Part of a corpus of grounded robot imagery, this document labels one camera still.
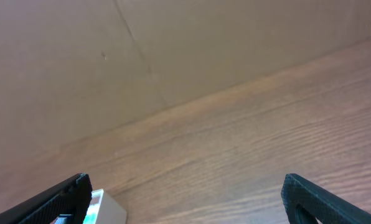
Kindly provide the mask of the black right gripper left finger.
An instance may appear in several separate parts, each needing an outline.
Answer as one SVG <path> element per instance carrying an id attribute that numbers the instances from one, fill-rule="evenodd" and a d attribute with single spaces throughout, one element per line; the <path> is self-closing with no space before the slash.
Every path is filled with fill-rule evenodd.
<path id="1" fill-rule="evenodd" d="M 82 224 L 92 200 L 88 174 L 79 173 L 0 213 L 0 224 Z"/>

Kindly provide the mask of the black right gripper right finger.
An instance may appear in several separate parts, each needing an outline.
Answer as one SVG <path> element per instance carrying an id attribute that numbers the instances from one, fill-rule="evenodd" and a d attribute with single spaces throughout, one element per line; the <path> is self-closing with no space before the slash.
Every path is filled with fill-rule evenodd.
<path id="1" fill-rule="evenodd" d="M 286 174 L 281 198 L 290 223 L 371 224 L 371 214 L 297 174 Z"/>

